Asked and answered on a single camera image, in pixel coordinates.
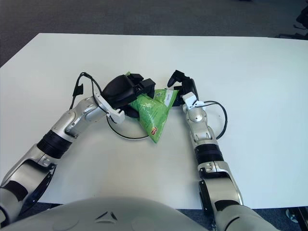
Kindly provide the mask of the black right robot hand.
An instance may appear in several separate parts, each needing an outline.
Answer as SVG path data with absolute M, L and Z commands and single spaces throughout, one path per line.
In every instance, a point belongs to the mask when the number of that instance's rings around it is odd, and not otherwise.
M 185 104 L 185 101 L 183 100 L 183 95 L 192 92 L 196 99 L 193 100 L 194 107 L 196 102 L 199 100 L 197 89 L 195 82 L 192 78 L 185 76 L 185 74 L 179 70 L 175 70 L 175 72 L 170 77 L 167 86 L 170 88 L 172 87 L 176 82 L 180 83 L 180 86 L 175 86 L 173 90 L 177 90 L 178 93 L 176 95 L 176 98 L 172 104 L 172 107 L 178 107 L 183 106 Z

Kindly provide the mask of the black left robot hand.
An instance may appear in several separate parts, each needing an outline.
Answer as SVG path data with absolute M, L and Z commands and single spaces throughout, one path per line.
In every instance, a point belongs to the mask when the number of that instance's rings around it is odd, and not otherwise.
M 114 78 L 95 98 L 107 117 L 120 124 L 125 120 L 125 116 L 136 119 L 140 117 L 139 112 L 130 104 L 143 94 L 153 98 L 154 87 L 155 82 L 150 78 L 144 79 L 140 74 L 127 73 Z

